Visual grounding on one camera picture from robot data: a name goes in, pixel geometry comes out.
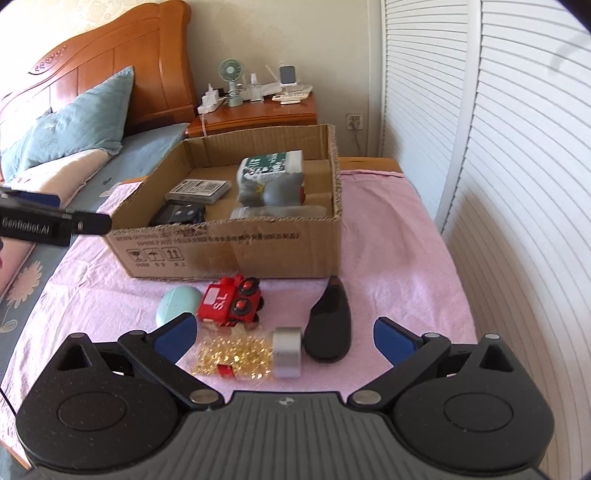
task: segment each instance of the green fan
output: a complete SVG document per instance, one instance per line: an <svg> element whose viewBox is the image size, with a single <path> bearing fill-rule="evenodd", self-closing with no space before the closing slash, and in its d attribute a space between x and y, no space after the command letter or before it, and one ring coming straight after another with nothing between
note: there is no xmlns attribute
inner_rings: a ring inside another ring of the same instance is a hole
<svg viewBox="0 0 591 480"><path fill-rule="evenodd" d="M242 63L235 59L227 59L221 62L217 69L222 80L229 82L228 89L228 106L242 105L242 98L240 97L240 89L236 81L242 77Z"/></svg>

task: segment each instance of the toy wheel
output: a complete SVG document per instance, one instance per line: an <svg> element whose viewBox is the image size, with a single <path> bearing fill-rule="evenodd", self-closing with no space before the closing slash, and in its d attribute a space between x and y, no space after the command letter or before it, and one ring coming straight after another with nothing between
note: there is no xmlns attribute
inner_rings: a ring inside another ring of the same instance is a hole
<svg viewBox="0 0 591 480"><path fill-rule="evenodd" d="M232 303L232 313L243 316L252 309L251 301L245 298L239 298Z"/></svg>
<svg viewBox="0 0 591 480"><path fill-rule="evenodd" d="M258 290L258 286L258 278L248 277L242 280L242 283L240 283L240 286L238 287L238 291L242 295L246 295L248 297L249 295L252 295L254 292Z"/></svg>

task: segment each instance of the pink bedsheet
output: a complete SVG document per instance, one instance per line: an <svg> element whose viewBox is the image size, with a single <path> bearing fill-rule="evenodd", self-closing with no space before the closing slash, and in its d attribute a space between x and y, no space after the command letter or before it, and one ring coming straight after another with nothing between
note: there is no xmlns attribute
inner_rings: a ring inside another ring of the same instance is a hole
<svg viewBox="0 0 591 480"><path fill-rule="evenodd" d="M344 398L390 368L375 349L372 325L388 316L419 334L440 332L455 342L476 340L474 322L447 249L404 176L345 171L341 279L353 318L345 359L320 365L304 358L294 380L234 381L208 377L228 399L233 390L340 391ZM103 205L111 212L137 184L118 187ZM72 332L95 342L132 329L155 329L170 283L129 278L101 238L79 238L57 267L31 312L2 383L15 408L47 361ZM194 286L203 291L205 282ZM265 280L261 324L305 327L326 280ZM195 347L179 362L190 369ZM8 407L0 401L0 439L23 455Z"/></svg>

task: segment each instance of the white label on toy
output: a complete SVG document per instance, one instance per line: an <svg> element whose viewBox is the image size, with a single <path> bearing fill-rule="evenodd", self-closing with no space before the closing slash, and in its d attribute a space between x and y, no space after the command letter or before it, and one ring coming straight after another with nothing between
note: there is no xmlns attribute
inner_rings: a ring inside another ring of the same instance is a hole
<svg viewBox="0 0 591 480"><path fill-rule="evenodd" d="M217 294L220 293L220 289L217 287L210 288L207 293L205 294L205 298L203 299L204 305L213 305L216 301Z"/></svg>

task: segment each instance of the light blue case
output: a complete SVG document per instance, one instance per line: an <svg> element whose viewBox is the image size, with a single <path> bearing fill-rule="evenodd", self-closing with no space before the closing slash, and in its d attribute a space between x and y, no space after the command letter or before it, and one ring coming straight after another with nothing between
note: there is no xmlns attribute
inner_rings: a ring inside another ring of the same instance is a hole
<svg viewBox="0 0 591 480"><path fill-rule="evenodd" d="M172 289L160 300L156 310L156 325L161 327L185 312L197 315L202 297L201 292L194 287L182 286Z"/></svg>

